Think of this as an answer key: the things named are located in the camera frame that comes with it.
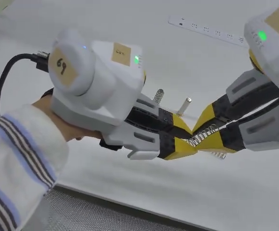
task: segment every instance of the power strip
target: power strip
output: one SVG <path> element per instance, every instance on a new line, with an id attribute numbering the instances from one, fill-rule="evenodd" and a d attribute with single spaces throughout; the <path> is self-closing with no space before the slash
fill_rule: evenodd
<path id="1" fill-rule="evenodd" d="M 170 16 L 168 19 L 168 23 L 171 25 L 186 29 L 186 30 L 194 31 L 194 32 L 209 36 L 211 38 L 215 38 L 215 39 L 218 39 L 218 40 L 221 40 L 224 42 L 228 42 L 231 44 L 249 48 L 249 45 L 247 44 L 245 38 L 242 36 L 235 36 L 230 33 L 221 32 L 220 30 L 210 28 L 209 26 L 201 26 L 201 25 L 195 23 L 194 21 L 183 18 L 183 17 Z"/>

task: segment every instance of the white sweater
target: white sweater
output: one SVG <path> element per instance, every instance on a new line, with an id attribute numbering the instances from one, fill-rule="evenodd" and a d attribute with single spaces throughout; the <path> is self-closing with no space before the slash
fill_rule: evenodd
<path id="1" fill-rule="evenodd" d="M 19 231 L 56 184 L 68 157 L 59 129 L 31 106 L 0 117 L 0 231 Z"/>

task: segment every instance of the hand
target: hand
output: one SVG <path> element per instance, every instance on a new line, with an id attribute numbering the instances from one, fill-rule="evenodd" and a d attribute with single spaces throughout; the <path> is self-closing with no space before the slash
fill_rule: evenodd
<path id="1" fill-rule="evenodd" d="M 51 97 L 52 97 L 51 95 L 45 96 L 40 100 L 36 101 L 32 105 L 36 108 L 39 108 L 41 111 L 43 111 L 55 123 L 55 125 L 61 131 L 63 137 L 67 142 L 73 139 L 80 141 L 85 136 L 94 137 L 97 139 L 102 138 L 100 132 L 90 131 L 68 124 L 67 122 L 63 121 L 59 116 L 57 116 L 55 113 L 53 113 L 50 109 Z"/>

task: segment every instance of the cable connector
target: cable connector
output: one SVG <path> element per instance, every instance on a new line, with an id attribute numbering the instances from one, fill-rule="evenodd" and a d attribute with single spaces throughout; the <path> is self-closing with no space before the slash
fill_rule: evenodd
<path id="1" fill-rule="evenodd" d="M 38 51 L 37 54 L 33 54 L 34 59 L 31 59 L 31 61 L 33 61 L 37 64 L 37 66 L 36 66 L 37 69 L 48 73 L 49 55 L 50 55 L 49 53 L 46 53 L 43 51 Z"/>

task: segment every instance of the white plastic housing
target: white plastic housing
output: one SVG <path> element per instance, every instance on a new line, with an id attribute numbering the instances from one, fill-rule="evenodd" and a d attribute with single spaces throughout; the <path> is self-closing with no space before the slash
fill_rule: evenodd
<path id="1" fill-rule="evenodd" d="M 128 63 L 114 60 L 114 55 L 121 52 L 115 46 L 127 47 L 129 53 L 123 52 L 130 56 Z M 66 60 L 67 75 L 60 74 L 61 66 L 57 68 L 60 57 Z M 49 58 L 49 74 L 55 87 L 53 95 L 70 111 L 60 116 L 83 128 L 89 128 L 87 123 L 101 122 L 103 124 L 96 128 L 100 131 L 107 125 L 119 126 L 143 88 L 142 64 L 139 46 L 102 41 L 94 41 L 89 46 L 77 31 L 61 32 Z"/>
<path id="2" fill-rule="evenodd" d="M 279 87 L 279 32 L 266 22 L 277 9 L 279 6 L 248 21 L 244 36 L 264 73 Z M 258 34 L 261 31 L 266 34 L 264 40 Z"/>

